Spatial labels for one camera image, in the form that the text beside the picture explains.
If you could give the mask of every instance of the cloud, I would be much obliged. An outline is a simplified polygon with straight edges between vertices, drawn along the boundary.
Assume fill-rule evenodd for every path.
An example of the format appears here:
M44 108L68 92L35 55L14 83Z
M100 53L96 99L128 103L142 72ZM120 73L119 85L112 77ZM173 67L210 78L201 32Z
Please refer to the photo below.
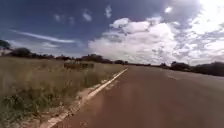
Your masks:
M75 43L76 42L76 40L59 39L59 38L55 38L55 37L38 35L38 34L34 34L34 33L22 32L22 31L17 31L17 30L9 30L9 31L20 34L20 35L29 36L29 37L47 40L47 41L52 41L52 42L57 42L57 43Z
M111 30L90 41L89 49L112 60L123 59L135 63L160 64L177 60L174 54L178 42L172 32L174 28L158 21L151 25L150 21L152 20L133 22L128 18L118 19L110 25Z
M55 21L57 21L57 22L61 22L61 20L62 20L61 16L58 15L58 14L54 14L54 19L55 19Z
M112 9L111 9L110 6L107 6L105 8L105 15L106 15L107 18L110 18L112 16Z
M39 54L52 54L59 56L61 54L71 57L80 57L81 54L75 52L69 52L64 46L56 45L50 42L39 42L27 39L15 39L7 40L13 47L25 47L31 50L31 52Z
M52 48L57 48L58 47L58 45L52 44L50 42L43 42L42 46L44 48L47 48L47 49L52 49Z
M122 19L118 19L116 21L114 21L113 24L111 24L110 26L113 28L120 28L120 27L124 27L128 24L130 20L128 18L122 18Z
M82 14L82 17L84 18L85 21L87 22L91 22L92 21L92 16L90 15L90 13L88 13L87 10L85 10Z
M101 37L90 41L89 50L112 60L135 63L179 61L196 65L224 61L222 22L209 20L206 22L212 23L206 24L200 18L201 14L188 21L190 28L182 29L178 28L183 24L164 22L161 17L137 22L121 18L110 24Z

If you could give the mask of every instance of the roadside vegetation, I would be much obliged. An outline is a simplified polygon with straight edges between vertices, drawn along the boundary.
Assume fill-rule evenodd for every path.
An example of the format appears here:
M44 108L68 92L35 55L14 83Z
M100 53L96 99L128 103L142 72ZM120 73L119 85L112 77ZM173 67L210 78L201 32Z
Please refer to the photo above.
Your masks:
M94 67L76 70L65 68L64 61L1 57L1 125L69 105L77 92L111 78L122 69L122 65L94 63Z

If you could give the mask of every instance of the road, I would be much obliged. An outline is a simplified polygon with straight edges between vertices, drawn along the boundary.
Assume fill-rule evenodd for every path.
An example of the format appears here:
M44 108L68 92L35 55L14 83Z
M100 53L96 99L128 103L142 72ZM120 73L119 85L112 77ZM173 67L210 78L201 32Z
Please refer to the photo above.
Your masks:
M130 68L54 128L224 128L224 78Z

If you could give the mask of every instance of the sky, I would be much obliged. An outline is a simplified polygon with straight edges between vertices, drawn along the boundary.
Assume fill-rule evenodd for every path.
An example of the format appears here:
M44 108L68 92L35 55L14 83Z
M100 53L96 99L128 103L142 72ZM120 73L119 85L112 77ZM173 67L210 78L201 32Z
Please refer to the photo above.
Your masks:
M223 0L0 0L0 39L40 54L224 61Z

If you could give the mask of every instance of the dry grass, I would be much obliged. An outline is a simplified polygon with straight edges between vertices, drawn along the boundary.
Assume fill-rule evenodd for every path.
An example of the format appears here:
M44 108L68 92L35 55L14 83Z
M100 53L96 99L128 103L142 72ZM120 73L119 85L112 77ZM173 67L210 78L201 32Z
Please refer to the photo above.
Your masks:
M123 68L95 64L93 69L77 71L65 69L63 61L0 58L0 124L68 105L78 91Z

